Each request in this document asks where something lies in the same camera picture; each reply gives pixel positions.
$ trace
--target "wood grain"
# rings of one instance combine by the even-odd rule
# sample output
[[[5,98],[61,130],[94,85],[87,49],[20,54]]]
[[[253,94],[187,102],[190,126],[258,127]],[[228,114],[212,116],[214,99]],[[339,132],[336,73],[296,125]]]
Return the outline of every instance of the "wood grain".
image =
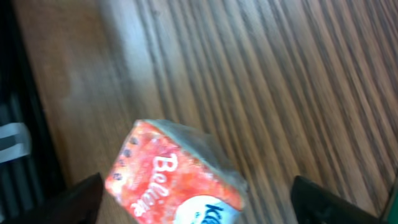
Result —
[[[398,166],[393,0],[14,0],[71,185],[107,174],[135,119],[218,138],[241,223],[296,223],[304,175],[380,215]],[[99,223],[131,223],[110,196]]]

